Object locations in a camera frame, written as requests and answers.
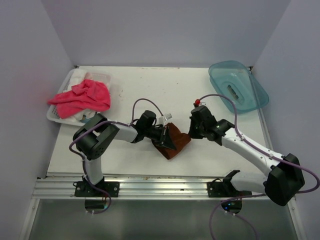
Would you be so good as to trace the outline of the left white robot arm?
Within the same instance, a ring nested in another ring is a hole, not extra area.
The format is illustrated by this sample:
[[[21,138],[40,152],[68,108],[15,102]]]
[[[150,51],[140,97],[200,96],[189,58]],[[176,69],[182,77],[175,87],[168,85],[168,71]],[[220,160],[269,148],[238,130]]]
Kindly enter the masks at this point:
[[[136,144],[148,138],[156,146],[177,149],[170,137],[169,127],[154,125],[155,120],[156,114],[150,110],[144,111],[135,123],[129,125],[110,121],[98,113],[73,135],[71,144],[75,145],[83,158],[83,178],[87,182],[87,192],[95,197],[103,193],[101,156],[113,140]]]

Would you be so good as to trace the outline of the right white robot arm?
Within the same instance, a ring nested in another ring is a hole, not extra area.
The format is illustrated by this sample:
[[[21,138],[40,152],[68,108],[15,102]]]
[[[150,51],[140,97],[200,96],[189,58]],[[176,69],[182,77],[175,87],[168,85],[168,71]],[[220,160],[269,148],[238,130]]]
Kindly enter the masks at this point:
[[[279,206],[285,206],[305,185],[298,158],[274,152],[240,132],[226,119],[216,120],[210,110],[200,105],[191,111],[189,136],[207,139],[237,153],[260,173],[232,170],[222,180],[213,180],[208,187],[219,197],[238,197],[246,193],[265,194]]]

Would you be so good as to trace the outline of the pink towel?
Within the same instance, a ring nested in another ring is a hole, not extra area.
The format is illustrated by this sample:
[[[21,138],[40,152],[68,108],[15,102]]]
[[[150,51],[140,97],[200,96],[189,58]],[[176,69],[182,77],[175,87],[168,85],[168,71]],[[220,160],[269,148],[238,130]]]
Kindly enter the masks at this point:
[[[104,112],[111,107],[111,96],[107,86],[99,81],[84,79],[71,90],[58,93],[48,101],[56,106],[60,118],[66,119],[83,110]]]

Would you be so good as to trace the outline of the brown towel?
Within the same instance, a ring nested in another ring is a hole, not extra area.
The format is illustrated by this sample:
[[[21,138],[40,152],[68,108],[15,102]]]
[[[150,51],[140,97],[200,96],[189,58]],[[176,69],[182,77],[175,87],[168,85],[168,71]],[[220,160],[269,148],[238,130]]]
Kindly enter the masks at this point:
[[[163,146],[157,146],[156,142],[152,140],[154,147],[167,159],[172,160],[177,156],[186,146],[191,142],[191,137],[187,133],[182,133],[176,125],[172,122],[166,124],[169,129],[169,136],[175,145],[176,150],[169,149]]]

